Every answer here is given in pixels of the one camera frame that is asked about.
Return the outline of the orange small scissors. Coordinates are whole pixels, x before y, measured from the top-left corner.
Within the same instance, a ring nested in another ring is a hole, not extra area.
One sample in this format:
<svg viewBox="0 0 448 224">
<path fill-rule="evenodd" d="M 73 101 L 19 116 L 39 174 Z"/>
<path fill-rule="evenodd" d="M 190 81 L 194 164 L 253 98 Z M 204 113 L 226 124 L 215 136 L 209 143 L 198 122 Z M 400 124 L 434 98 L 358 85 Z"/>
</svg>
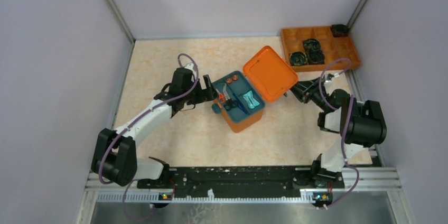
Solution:
<svg viewBox="0 0 448 224">
<path fill-rule="evenodd" d="M 217 95 L 218 95 L 218 100 L 219 100 L 221 103 L 225 103 L 225 102 L 226 102 L 226 96 L 225 96 L 224 94 L 222 94 L 222 93 L 218 90 L 218 88 L 216 88 L 215 90 L 216 90 Z"/>
</svg>

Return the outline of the black handled scissors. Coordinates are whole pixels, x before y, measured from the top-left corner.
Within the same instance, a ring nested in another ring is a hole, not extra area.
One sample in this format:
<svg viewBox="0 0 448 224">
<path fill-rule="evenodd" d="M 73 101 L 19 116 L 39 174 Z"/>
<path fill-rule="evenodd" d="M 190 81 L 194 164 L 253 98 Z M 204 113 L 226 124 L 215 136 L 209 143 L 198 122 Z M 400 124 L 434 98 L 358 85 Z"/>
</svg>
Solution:
<svg viewBox="0 0 448 224">
<path fill-rule="evenodd" d="M 229 94 L 227 92 L 227 84 L 226 83 L 223 84 L 222 93 L 225 97 L 225 100 L 223 102 L 223 107 L 225 108 L 226 111 L 230 111 L 233 108 L 238 107 L 237 102 L 233 101 L 232 98 L 229 96 Z"/>
</svg>

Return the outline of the teal divided tray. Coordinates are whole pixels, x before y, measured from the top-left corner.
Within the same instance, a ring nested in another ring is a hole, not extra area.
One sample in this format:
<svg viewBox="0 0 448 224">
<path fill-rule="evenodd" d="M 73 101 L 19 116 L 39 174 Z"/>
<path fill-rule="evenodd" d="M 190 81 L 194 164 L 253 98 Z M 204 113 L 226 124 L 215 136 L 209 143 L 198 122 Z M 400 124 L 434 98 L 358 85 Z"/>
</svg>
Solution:
<svg viewBox="0 0 448 224">
<path fill-rule="evenodd" d="M 227 84 L 226 79 L 232 79 L 233 75 L 238 76 L 237 81 L 233 81 L 232 84 Z M 218 90 L 222 93 L 223 84 L 227 84 L 227 92 L 232 100 L 240 100 L 241 103 L 245 106 L 248 115 L 244 114 L 238 107 L 233 108 L 230 111 L 226 111 L 223 107 L 223 103 L 221 103 L 218 98 L 216 99 L 216 103 L 212 105 L 212 110 L 215 114 L 227 115 L 230 118 L 230 121 L 233 123 L 242 123 L 247 121 L 249 118 L 259 114 L 265 108 L 265 102 L 261 96 L 261 94 L 256 90 L 255 85 L 250 82 L 250 80 L 243 75 L 241 71 L 234 71 L 230 74 L 225 75 L 224 77 L 214 81 L 212 84 L 214 88 L 218 88 Z M 259 106 L 254 109 L 250 109 L 245 99 L 243 98 L 243 94 L 248 91 L 253 91 L 254 98 L 260 103 Z"/>
</svg>

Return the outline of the orange medicine box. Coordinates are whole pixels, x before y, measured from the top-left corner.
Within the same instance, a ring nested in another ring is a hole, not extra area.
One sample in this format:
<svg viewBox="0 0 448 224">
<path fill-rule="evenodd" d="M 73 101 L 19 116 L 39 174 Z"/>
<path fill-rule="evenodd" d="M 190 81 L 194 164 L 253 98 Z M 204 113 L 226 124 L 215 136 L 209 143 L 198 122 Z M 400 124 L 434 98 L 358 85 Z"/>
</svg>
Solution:
<svg viewBox="0 0 448 224">
<path fill-rule="evenodd" d="M 265 106 L 268 102 L 278 100 L 298 82 L 298 75 L 270 46 L 262 47 L 245 63 L 241 72 L 255 85 Z M 239 133 L 261 120 L 264 109 L 247 121 L 236 124 L 227 115 L 221 116 L 233 132 Z"/>
</svg>

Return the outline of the blue tweezers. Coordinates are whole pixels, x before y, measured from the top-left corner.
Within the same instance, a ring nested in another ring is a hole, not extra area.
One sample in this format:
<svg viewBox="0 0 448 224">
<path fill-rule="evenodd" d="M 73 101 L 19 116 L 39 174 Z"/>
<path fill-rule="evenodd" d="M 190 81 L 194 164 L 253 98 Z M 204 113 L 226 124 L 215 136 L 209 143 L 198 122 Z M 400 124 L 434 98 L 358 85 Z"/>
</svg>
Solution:
<svg viewBox="0 0 448 224">
<path fill-rule="evenodd" d="M 234 100 L 234 102 L 237 104 L 237 107 L 246 115 L 249 114 L 249 112 L 247 111 L 247 109 L 245 108 L 245 106 L 241 103 L 240 100 L 236 99 Z"/>
</svg>

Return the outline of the teal clip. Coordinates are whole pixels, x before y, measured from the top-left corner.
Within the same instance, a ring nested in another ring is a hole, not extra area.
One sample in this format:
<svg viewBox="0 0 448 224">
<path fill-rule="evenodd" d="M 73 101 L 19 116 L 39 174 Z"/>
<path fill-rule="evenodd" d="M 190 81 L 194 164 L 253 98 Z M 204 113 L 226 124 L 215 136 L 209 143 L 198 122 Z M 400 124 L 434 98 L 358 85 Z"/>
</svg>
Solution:
<svg viewBox="0 0 448 224">
<path fill-rule="evenodd" d="M 253 93 L 252 93 L 252 91 L 248 91 L 247 93 L 243 94 L 243 98 L 245 99 L 245 101 L 248 104 L 248 107 L 250 109 L 254 109 L 255 108 L 255 102 L 253 101 Z"/>
<path fill-rule="evenodd" d="M 253 95 L 253 101 L 255 102 L 255 107 L 259 106 L 260 103 L 254 98 L 254 95 Z"/>
</svg>

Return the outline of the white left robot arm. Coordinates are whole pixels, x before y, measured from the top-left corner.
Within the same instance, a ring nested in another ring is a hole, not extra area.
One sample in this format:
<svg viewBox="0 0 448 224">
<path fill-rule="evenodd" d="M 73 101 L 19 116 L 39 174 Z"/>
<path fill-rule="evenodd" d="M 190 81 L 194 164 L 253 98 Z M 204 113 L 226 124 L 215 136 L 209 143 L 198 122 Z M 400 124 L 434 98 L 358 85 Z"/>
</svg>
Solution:
<svg viewBox="0 0 448 224">
<path fill-rule="evenodd" d="M 138 115 L 115 129 L 99 132 L 91 171 L 98 174 L 102 184 L 127 186 L 135 180 L 165 180 L 169 165 L 153 157 L 138 158 L 137 148 L 184 106 L 196 106 L 216 97 L 209 75 L 200 79 L 194 63 L 177 68 L 171 82 Z"/>
</svg>

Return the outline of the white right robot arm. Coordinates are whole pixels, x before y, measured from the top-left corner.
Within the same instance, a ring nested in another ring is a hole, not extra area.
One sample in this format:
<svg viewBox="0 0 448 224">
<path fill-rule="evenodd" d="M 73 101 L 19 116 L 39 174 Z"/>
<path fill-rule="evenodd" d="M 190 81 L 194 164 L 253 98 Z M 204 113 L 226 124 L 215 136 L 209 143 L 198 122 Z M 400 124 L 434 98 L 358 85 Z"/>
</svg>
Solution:
<svg viewBox="0 0 448 224">
<path fill-rule="evenodd" d="M 334 77 L 333 74 L 325 74 L 299 81 L 290 89 L 298 101 L 304 104 L 311 101 L 321 108 L 317 121 L 320 130 L 341 137 L 313 161 L 311 177 L 315 181 L 337 180 L 348 160 L 364 149 L 383 143 L 387 135 L 380 102 L 358 102 L 343 89 L 327 93 L 325 86 Z"/>
</svg>

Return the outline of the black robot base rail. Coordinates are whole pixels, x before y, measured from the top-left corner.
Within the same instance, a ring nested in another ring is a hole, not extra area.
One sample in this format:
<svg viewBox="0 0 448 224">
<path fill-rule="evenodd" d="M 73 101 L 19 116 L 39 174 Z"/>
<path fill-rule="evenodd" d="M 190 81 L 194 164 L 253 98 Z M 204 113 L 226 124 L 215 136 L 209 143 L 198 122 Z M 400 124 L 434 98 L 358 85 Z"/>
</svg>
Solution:
<svg viewBox="0 0 448 224">
<path fill-rule="evenodd" d="M 141 179 L 137 188 L 172 190 L 161 200 L 199 199 L 272 200 L 301 198 L 304 189 L 317 189 L 311 201 L 321 207 L 333 200 L 332 190 L 345 186 L 342 173 L 310 166 L 168 167 L 159 179 Z"/>
</svg>

